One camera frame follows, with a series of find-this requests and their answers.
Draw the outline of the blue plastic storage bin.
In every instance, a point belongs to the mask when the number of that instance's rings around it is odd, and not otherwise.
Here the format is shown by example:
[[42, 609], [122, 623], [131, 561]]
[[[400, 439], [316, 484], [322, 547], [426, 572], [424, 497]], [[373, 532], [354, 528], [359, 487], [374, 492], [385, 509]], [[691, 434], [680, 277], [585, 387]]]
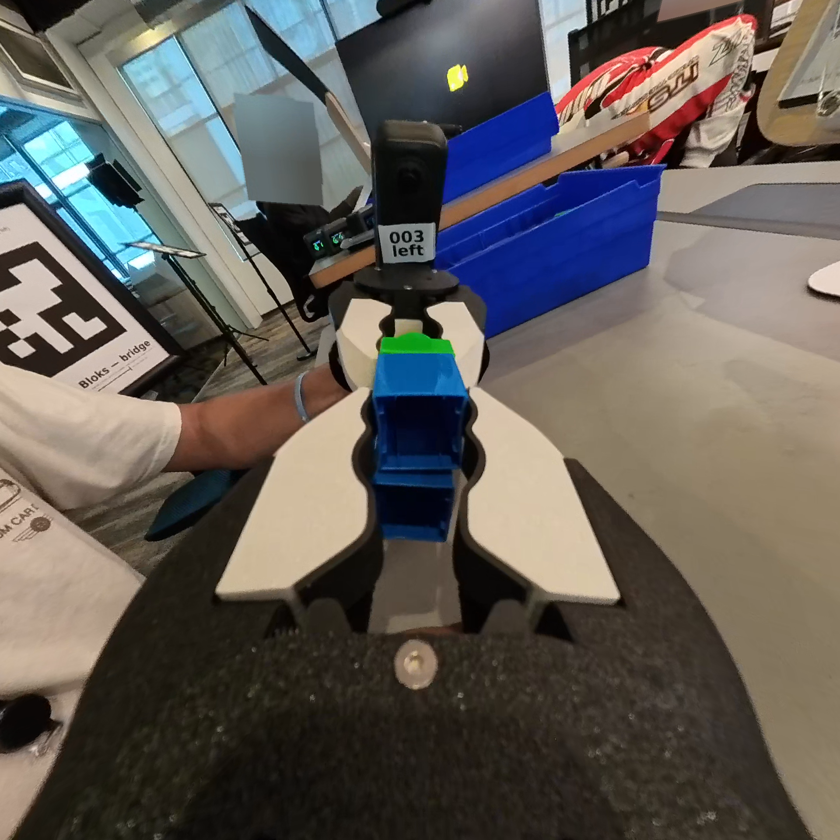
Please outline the blue plastic storage bin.
[[440, 232], [435, 267], [482, 298], [495, 337], [647, 267], [664, 171], [563, 173]]

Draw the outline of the framed marker sign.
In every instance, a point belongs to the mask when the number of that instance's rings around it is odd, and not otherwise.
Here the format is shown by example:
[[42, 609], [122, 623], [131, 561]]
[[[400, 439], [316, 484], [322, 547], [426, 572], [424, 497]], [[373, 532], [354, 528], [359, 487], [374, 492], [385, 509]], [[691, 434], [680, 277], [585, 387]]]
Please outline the framed marker sign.
[[140, 396], [186, 352], [24, 180], [1, 186], [1, 362]]

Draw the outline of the black charger with green displays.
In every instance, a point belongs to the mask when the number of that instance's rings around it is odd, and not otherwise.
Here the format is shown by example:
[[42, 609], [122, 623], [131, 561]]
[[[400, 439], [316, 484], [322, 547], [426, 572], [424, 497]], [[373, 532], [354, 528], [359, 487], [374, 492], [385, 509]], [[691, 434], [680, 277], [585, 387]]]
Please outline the black charger with green displays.
[[373, 244], [375, 208], [364, 206], [303, 236], [309, 255], [315, 260], [339, 256], [346, 251]]

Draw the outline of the green two-stud toy block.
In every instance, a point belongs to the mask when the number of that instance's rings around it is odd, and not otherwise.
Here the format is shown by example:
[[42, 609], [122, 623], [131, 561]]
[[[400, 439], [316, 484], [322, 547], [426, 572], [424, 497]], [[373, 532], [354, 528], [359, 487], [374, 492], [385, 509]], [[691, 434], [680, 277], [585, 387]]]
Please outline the green two-stud toy block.
[[395, 337], [382, 337], [379, 355], [443, 354], [455, 355], [451, 342], [435, 339], [422, 332], [406, 332]]

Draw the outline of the blue office chair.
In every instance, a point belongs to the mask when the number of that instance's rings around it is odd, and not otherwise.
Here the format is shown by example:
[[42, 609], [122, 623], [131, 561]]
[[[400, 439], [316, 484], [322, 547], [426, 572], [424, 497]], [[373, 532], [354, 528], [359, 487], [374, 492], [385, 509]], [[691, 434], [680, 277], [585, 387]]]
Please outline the blue office chair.
[[193, 478], [163, 501], [144, 535], [145, 541], [160, 542], [195, 526], [247, 472], [210, 469], [193, 473]]

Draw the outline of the black monitor screen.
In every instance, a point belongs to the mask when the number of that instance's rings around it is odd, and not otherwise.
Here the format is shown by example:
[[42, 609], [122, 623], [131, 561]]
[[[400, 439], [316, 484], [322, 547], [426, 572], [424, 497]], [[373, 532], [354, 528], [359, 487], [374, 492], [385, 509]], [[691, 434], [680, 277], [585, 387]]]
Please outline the black monitor screen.
[[403, 2], [337, 50], [371, 139], [386, 120], [470, 130], [550, 91], [537, 1]]

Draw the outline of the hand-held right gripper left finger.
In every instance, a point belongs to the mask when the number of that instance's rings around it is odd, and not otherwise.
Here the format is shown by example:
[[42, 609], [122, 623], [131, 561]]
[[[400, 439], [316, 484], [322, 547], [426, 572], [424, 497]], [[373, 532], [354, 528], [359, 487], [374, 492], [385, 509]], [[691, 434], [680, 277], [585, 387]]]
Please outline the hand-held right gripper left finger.
[[276, 452], [220, 577], [221, 601], [359, 601], [382, 572], [363, 462], [371, 388], [361, 387]]

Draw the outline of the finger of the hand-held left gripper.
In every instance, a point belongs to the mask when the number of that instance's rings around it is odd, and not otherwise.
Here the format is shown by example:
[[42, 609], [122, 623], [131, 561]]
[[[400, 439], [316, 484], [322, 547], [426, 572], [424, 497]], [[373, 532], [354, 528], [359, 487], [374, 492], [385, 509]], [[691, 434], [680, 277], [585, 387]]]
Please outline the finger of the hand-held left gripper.
[[483, 329], [462, 301], [443, 301], [427, 308], [427, 316], [448, 341], [465, 387], [480, 383], [487, 369], [487, 340]]
[[352, 391], [372, 388], [382, 339], [382, 321], [392, 314], [385, 302], [353, 298], [337, 326], [337, 347], [343, 375]]

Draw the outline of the black-backed tilted board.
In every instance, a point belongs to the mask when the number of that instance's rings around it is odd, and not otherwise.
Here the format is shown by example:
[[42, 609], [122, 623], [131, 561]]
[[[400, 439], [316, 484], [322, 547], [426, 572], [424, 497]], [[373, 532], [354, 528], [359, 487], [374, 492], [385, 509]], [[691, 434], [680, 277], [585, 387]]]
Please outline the black-backed tilted board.
[[332, 124], [350, 147], [353, 156], [364, 172], [370, 175], [372, 172], [371, 146], [363, 140], [361, 132], [353, 126], [350, 116], [344, 110], [340, 100], [309, 68], [305, 61], [279, 37], [263, 17], [249, 6], [245, 7], [245, 11], [264, 51], [320, 100]]

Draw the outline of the blue background bins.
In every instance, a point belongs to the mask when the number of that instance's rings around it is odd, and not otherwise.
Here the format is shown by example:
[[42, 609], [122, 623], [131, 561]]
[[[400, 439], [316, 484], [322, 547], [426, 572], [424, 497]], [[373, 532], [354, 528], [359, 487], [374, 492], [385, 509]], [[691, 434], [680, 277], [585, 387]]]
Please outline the blue background bins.
[[547, 91], [449, 140], [444, 204], [549, 154], [558, 131]]

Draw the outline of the black tripod stand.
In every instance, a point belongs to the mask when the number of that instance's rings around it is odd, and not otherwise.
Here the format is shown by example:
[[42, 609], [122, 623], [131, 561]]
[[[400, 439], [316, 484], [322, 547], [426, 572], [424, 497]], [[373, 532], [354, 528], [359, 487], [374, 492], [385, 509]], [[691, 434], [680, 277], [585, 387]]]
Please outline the black tripod stand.
[[257, 365], [252, 361], [252, 359], [250, 358], [250, 356], [245, 351], [245, 349], [239, 341], [239, 339], [242, 337], [251, 338], [262, 342], [266, 342], [268, 341], [268, 339], [260, 337], [251, 332], [246, 332], [244, 330], [234, 328], [230, 324], [228, 324], [227, 321], [225, 321], [222, 318], [222, 316], [218, 313], [217, 309], [210, 302], [207, 296], [200, 290], [195, 281], [186, 273], [185, 269], [179, 262], [179, 258], [203, 258], [206, 256], [204, 253], [190, 250], [188, 248], [179, 248], [168, 245], [155, 244], [143, 240], [127, 243], [125, 244], [125, 246], [129, 248], [141, 249], [162, 257], [163, 261], [171, 267], [171, 269], [178, 276], [185, 288], [189, 290], [189, 292], [196, 300], [198, 305], [202, 308], [202, 310], [204, 310], [207, 317], [211, 320], [213, 325], [220, 332], [224, 339], [226, 350], [234, 350], [239, 359], [245, 364], [245, 366], [249, 369], [251, 374], [256, 378], [257, 382], [260, 385], [268, 385], [268, 382], [266, 381], [264, 376], [259, 372]]

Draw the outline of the blue single-stud toy block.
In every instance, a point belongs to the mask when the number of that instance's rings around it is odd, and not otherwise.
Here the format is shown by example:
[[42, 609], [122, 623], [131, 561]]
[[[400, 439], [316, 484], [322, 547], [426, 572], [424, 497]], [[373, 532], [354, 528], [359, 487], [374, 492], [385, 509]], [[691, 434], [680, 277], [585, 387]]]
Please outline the blue single-stud toy block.
[[377, 469], [427, 473], [458, 468], [468, 402], [452, 354], [380, 354], [372, 390]]
[[446, 542], [455, 499], [453, 471], [378, 470], [373, 487], [384, 539]]

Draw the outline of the person's white shirt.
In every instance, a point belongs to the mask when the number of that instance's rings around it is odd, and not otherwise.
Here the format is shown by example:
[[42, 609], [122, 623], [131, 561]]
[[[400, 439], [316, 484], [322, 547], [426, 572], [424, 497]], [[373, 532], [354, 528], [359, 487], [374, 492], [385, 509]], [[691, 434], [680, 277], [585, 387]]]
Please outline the person's white shirt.
[[56, 761], [81, 692], [141, 573], [65, 512], [158, 476], [179, 442], [170, 403], [88, 393], [2, 364], [2, 700], [46, 700], [46, 731], [2, 752], [2, 838]]

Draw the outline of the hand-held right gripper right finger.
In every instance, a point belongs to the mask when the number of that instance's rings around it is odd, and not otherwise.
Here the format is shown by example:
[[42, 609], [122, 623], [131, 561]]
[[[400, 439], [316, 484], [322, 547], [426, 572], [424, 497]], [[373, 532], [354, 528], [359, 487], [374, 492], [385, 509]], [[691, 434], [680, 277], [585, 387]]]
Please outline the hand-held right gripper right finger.
[[565, 458], [480, 387], [469, 392], [453, 565], [464, 617], [513, 601], [615, 606], [621, 594]]

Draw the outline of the wooden instruction board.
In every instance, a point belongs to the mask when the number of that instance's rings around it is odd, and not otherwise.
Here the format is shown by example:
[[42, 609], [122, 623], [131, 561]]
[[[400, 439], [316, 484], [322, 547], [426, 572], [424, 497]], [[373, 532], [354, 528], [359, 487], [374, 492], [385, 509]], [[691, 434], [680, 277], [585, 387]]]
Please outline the wooden instruction board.
[[759, 95], [763, 136], [782, 146], [839, 142], [839, 2], [804, 1]]

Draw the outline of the black studio light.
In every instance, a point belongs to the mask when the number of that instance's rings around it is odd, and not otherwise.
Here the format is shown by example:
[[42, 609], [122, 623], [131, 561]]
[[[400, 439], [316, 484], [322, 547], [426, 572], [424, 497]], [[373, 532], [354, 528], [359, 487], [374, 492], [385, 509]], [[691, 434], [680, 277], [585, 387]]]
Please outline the black studio light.
[[115, 207], [136, 209], [144, 198], [142, 187], [118, 162], [108, 162], [104, 154], [97, 154], [87, 163], [87, 180], [103, 198]]

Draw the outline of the person's left forearm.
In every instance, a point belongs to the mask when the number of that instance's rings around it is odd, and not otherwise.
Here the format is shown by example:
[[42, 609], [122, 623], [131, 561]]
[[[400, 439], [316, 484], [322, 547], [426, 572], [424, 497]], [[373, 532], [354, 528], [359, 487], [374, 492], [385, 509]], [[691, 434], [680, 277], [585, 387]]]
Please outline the person's left forearm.
[[[275, 454], [304, 427], [293, 402], [294, 381], [180, 406], [181, 432], [164, 471], [248, 469]], [[350, 392], [325, 364], [308, 370], [303, 394], [312, 420]]]

